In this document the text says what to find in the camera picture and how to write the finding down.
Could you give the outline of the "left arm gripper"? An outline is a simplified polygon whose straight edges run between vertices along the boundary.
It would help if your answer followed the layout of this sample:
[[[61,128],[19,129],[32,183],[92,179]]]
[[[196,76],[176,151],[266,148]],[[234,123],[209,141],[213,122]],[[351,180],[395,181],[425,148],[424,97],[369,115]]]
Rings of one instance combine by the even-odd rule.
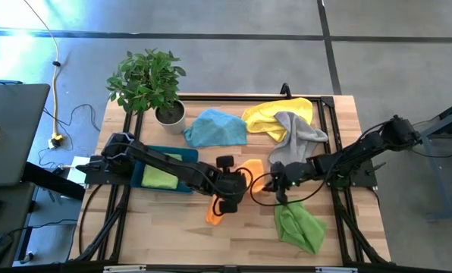
[[[221,169],[229,169],[234,166],[232,155],[223,155],[216,158],[216,166]],[[241,172],[224,174],[215,182],[213,193],[220,198],[217,201],[217,214],[231,214],[238,210],[234,200],[242,200],[246,191],[246,175]]]

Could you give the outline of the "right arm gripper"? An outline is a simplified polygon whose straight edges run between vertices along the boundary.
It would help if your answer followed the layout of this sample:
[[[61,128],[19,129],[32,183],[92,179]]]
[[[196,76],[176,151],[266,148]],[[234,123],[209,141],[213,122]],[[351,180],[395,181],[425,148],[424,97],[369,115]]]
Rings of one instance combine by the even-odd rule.
[[[265,192],[276,192],[275,197],[282,206],[287,204],[286,189],[299,186],[302,182],[312,180],[315,175],[315,167],[311,162],[292,162],[284,165],[275,162],[271,166],[272,178],[263,185]]]

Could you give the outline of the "orange microfiber towel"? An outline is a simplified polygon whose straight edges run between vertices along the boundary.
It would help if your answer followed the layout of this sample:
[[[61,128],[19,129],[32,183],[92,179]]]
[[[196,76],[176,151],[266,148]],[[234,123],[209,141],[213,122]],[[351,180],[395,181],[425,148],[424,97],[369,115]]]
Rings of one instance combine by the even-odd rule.
[[[249,159],[245,161],[240,167],[240,172],[246,175],[246,185],[249,186],[256,178],[264,174],[263,162],[261,159]],[[264,178],[259,178],[251,187],[252,193],[256,194],[262,191],[265,184]],[[220,199],[213,195],[206,212],[206,222],[212,225],[218,225],[223,219],[222,215],[217,214],[217,201]]]

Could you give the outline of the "green microfiber towel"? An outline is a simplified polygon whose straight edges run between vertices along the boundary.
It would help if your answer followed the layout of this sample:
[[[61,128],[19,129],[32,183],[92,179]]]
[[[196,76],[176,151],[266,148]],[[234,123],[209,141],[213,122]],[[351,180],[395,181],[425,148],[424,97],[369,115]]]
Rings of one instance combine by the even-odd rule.
[[[317,254],[325,239],[327,224],[309,213],[304,204],[293,202],[274,209],[275,227],[281,242]]]

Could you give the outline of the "teal plastic bin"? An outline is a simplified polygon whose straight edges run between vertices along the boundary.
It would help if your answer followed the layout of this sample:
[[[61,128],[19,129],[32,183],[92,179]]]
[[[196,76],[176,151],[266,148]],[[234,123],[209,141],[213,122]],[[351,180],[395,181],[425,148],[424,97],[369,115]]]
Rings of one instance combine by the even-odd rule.
[[[187,148],[178,148],[171,146],[149,146],[150,149],[153,149],[157,152],[161,152],[164,154],[172,154],[172,155],[180,155],[182,162],[195,163],[198,162],[199,153],[196,149],[187,149]],[[164,191],[169,193],[179,193],[179,194],[192,194],[193,191],[185,185],[182,180],[177,181],[177,186],[175,189],[165,189],[158,187],[148,187],[143,186],[143,175],[145,172],[146,164],[142,162],[137,162],[135,164],[135,168],[130,179],[130,186],[132,188],[141,188],[147,190],[157,190]]]

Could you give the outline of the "grey microfiber towel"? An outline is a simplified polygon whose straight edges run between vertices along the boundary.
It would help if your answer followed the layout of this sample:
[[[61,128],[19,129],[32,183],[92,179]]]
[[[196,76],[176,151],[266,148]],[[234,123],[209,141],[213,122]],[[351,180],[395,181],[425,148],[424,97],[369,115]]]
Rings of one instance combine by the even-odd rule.
[[[283,165],[293,162],[305,163],[319,143],[328,141],[326,133],[321,129],[311,127],[293,112],[280,111],[275,118],[286,130],[286,134],[268,157],[268,161],[272,165],[276,162]]]

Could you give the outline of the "blue microfiber towel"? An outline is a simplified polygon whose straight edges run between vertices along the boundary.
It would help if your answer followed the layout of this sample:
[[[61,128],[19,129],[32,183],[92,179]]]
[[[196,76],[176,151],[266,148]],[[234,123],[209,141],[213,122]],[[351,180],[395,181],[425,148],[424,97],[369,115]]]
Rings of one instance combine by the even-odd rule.
[[[184,139],[189,147],[202,148],[210,146],[246,145],[246,123],[233,116],[215,109],[206,109],[184,132]]]

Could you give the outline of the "lime microfiber towel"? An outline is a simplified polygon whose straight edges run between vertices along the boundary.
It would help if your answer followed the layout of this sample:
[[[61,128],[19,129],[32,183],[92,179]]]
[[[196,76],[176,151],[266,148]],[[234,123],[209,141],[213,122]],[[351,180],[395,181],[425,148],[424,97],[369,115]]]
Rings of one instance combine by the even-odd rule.
[[[156,167],[146,165],[141,186],[153,189],[176,190],[178,182],[179,180],[175,175],[169,174]]]

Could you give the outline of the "yellow microfiber towel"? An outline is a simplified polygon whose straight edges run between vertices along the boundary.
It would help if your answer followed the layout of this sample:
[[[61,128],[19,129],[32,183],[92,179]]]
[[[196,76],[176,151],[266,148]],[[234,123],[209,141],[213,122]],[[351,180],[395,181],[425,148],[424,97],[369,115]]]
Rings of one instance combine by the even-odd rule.
[[[278,112],[293,112],[310,124],[313,117],[312,103],[305,98],[265,102],[244,111],[241,119],[248,133],[267,133],[276,142],[281,142],[287,134],[286,129],[277,121]]]

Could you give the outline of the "grey laptop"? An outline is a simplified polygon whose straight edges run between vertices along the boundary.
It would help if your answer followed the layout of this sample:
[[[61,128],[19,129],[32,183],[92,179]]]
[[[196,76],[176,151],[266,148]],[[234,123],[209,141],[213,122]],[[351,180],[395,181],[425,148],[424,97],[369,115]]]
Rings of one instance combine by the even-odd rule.
[[[0,85],[0,187],[19,183],[49,90],[43,83]]]

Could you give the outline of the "black desk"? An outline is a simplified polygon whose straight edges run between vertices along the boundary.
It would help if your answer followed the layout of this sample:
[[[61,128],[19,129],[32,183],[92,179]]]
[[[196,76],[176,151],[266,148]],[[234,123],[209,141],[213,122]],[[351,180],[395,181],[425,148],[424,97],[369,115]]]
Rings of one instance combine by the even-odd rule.
[[[18,184],[0,187],[0,234],[14,240],[0,268],[24,259],[29,248],[36,259],[49,250],[45,263],[66,260],[84,193],[83,186],[27,162]]]

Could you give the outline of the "black aluminium frame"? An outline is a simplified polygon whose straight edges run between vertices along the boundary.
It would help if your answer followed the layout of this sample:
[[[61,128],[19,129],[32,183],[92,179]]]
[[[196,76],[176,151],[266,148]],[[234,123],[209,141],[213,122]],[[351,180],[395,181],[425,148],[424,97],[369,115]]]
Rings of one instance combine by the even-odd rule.
[[[209,108],[241,117],[243,112],[267,100],[280,100],[282,95],[189,94],[181,95],[186,106],[187,126]],[[327,145],[318,146],[314,154],[333,152],[337,147],[353,143],[361,134],[356,104],[352,96],[305,96],[313,102],[313,127],[329,133]],[[154,112],[129,118],[116,102],[109,102],[96,145],[99,154],[110,135],[126,130],[138,133],[140,140],[157,146],[186,148],[182,135],[166,133],[154,119]],[[248,134],[246,146],[209,147],[199,149],[199,160],[215,165],[216,157],[233,155],[235,167],[249,159],[261,159],[269,170],[268,155],[276,142],[267,133]],[[79,239],[83,250],[89,246],[104,225],[111,186],[104,185],[92,198],[85,214],[80,235],[74,235],[71,259],[79,256]],[[211,198],[198,193],[177,194],[154,190],[132,189],[125,215],[124,232],[118,263],[149,265],[263,265],[309,266],[342,265],[337,222],[332,193],[324,186],[304,202],[308,212],[327,224],[322,248],[316,255],[278,240],[274,210],[255,204],[245,196],[238,213],[226,215],[219,225],[206,223],[206,210]],[[351,190],[353,208],[359,229],[376,252],[390,261],[381,213],[375,195],[364,188]]]

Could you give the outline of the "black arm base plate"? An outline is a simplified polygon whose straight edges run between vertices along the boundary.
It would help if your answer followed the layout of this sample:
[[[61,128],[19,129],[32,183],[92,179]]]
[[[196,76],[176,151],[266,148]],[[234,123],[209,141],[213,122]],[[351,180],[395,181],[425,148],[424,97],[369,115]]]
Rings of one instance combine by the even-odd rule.
[[[377,187],[378,182],[372,161],[368,160],[355,167],[348,175],[332,174],[327,180],[327,185],[338,189],[346,187]]]
[[[103,156],[94,155],[87,164],[86,184],[128,185],[135,168],[134,162],[109,163]]]

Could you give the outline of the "white frame bracket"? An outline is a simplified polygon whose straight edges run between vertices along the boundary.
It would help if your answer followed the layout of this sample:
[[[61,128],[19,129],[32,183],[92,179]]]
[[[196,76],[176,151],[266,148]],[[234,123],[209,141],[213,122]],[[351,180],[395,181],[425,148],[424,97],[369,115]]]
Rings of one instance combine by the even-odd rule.
[[[357,268],[315,267],[315,273],[359,273]]]
[[[146,266],[144,265],[111,265],[105,266],[102,273],[144,273]]]

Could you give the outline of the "grey metal table frame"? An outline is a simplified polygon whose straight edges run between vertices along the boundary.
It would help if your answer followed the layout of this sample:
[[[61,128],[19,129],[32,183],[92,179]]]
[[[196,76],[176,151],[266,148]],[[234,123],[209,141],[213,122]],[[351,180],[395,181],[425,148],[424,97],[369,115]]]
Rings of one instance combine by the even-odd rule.
[[[452,190],[449,188],[449,183],[444,179],[442,171],[443,168],[439,165],[438,160],[444,158],[450,158],[451,155],[435,155],[433,153],[433,139],[452,139],[452,106],[444,110],[439,115],[435,116],[437,121],[424,129],[421,134],[421,144],[425,151],[425,154],[418,153],[428,159],[431,169],[435,174],[438,187],[441,192],[442,209],[440,212],[428,213],[426,215],[427,220],[430,222],[443,221],[452,219]]]

